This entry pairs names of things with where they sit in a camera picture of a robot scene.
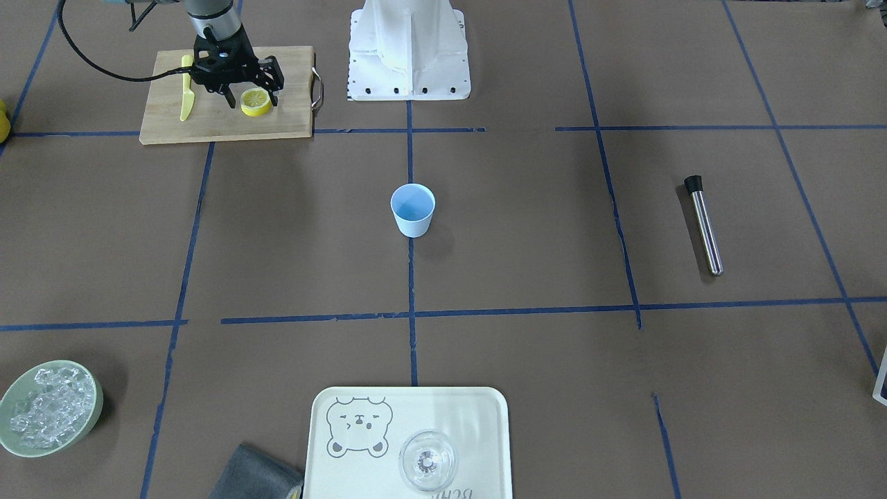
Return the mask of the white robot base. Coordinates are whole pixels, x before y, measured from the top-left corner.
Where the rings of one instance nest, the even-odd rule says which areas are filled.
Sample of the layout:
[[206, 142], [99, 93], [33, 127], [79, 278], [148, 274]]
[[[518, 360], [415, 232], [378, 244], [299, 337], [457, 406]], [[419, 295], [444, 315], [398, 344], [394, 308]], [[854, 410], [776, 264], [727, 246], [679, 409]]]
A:
[[349, 100], [470, 97], [465, 17], [451, 2], [367, 1], [349, 28]]

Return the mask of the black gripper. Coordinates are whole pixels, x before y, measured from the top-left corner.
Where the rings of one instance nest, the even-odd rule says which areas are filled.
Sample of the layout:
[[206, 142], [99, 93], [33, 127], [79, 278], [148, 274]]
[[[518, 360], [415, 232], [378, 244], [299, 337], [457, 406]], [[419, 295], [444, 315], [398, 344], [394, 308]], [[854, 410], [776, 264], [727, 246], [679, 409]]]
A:
[[194, 61], [190, 68], [193, 82], [204, 86], [210, 94], [221, 94], [234, 110], [237, 99], [230, 85], [252, 82], [266, 89], [273, 107], [278, 105], [278, 92], [285, 78], [275, 57], [260, 60], [241, 26], [228, 37], [222, 37], [213, 26], [205, 26], [193, 45]]

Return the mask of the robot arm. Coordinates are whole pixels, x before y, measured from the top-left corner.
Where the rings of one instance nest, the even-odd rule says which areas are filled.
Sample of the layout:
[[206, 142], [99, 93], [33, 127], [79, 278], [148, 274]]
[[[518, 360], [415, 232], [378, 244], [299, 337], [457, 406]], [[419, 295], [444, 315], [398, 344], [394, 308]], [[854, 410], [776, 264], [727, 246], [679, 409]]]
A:
[[230, 86], [252, 82], [268, 92], [276, 107], [276, 93], [284, 88], [282, 70], [275, 57], [256, 56], [234, 1], [184, 1], [184, 8], [197, 32], [191, 80], [210, 94], [224, 96], [230, 107], [236, 103]]

